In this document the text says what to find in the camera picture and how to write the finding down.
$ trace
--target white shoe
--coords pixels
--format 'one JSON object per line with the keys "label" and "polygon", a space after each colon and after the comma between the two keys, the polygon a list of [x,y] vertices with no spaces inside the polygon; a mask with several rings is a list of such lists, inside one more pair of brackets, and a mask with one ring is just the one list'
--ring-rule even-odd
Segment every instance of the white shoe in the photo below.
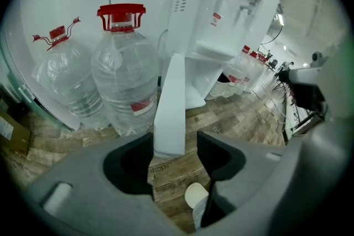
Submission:
{"label": "white shoe", "polygon": [[188,206],[194,209],[195,206],[208,195],[208,191],[204,189],[202,184],[193,183],[188,186],[186,192],[184,193],[184,199],[186,200]]}

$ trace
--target water bottle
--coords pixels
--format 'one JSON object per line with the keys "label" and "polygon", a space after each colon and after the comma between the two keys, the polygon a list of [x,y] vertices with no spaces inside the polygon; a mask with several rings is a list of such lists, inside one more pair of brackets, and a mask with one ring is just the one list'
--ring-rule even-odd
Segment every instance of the water bottle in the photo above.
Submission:
{"label": "water bottle", "polygon": [[92,55],[92,74],[108,120],[121,136],[146,132],[157,110],[157,51],[134,31],[143,13],[141,4],[106,5],[97,11],[103,37]]}
{"label": "water bottle", "polygon": [[89,128],[102,129],[109,125],[102,99],[91,73],[91,53],[82,44],[70,39],[71,28],[80,22],[75,18],[65,33],[61,26],[49,32],[43,39],[49,49],[42,55],[32,76],[60,103],[75,114]]}

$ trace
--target ceiling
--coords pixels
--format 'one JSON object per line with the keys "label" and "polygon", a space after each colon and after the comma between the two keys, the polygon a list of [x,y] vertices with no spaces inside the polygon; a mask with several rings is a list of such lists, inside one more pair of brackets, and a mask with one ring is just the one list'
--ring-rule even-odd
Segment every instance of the ceiling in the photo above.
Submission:
{"label": "ceiling", "polygon": [[276,41],[286,45],[293,55],[304,62],[311,62],[312,53],[326,51],[338,44],[350,26],[340,0],[280,2],[285,26]]}

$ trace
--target ceiling light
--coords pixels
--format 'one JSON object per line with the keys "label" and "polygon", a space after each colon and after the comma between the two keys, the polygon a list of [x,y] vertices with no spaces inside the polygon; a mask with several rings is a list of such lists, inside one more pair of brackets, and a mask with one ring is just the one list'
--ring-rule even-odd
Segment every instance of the ceiling light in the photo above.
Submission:
{"label": "ceiling light", "polygon": [[279,17],[279,23],[284,26],[284,19],[283,19],[283,16],[281,14],[278,14],[278,17]]}

